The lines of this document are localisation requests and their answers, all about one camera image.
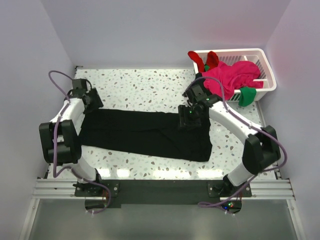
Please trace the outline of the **black t-shirt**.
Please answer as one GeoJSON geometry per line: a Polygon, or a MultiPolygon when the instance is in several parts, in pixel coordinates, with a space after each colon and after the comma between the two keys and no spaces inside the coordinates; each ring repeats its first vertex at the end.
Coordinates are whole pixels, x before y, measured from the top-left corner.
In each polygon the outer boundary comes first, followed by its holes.
{"type": "Polygon", "coordinates": [[[98,109],[84,117],[82,145],[141,155],[207,162],[212,152],[210,120],[180,129],[177,113],[98,109]]]}

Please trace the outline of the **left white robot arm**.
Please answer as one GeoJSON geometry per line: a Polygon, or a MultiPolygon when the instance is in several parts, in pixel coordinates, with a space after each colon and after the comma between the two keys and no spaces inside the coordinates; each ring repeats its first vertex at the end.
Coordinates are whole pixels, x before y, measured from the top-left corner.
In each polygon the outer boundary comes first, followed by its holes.
{"type": "Polygon", "coordinates": [[[57,178],[70,171],[76,178],[74,185],[81,194],[101,196],[104,184],[98,170],[82,156],[82,145],[74,122],[82,115],[103,107],[95,88],[72,89],[66,95],[58,114],[49,122],[39,125],[39,135],[44,160],[52,165],[52,175],[57,178]]]}

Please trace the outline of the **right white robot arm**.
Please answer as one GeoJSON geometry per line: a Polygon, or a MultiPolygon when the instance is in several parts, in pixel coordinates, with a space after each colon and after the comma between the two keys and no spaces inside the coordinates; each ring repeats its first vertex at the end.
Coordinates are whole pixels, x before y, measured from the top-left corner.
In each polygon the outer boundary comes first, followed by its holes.
{"type": "Polygon", "coordinates": [[[179,127],[183,130],[200,128],[204,125],[205,114],[231,131],[243,144],[241,163],[212,187],[219,196],[235,196],[249,179],[281,158],[273,127],[249,121],[217,95],[202,98],[191,106],[179,105],[179,127]]]}

